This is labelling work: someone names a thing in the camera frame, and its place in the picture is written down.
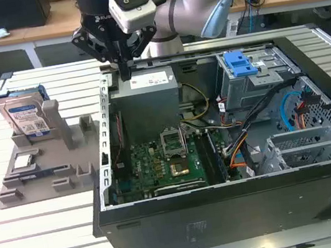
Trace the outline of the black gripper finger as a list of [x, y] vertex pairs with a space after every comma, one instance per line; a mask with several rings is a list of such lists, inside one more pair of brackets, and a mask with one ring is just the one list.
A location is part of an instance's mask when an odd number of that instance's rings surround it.
[[120, 42], [126, 80], [131, 78], [133, 58], [141, 56], [155, 33], [155, 25], [145, 26], [136, 32], [126, 34], [125, 39]]
[[72, 35], [72, 44], [80, 50], [97, 59], [99, 62], [110, 62], [113, 68], [118, 70], [120, 78], [126, 81], [124, 62], [121, 54], [114, 43], [102, 36], [100, 42], [97, 38], [92, 38], [85, 29], [78, 29]]

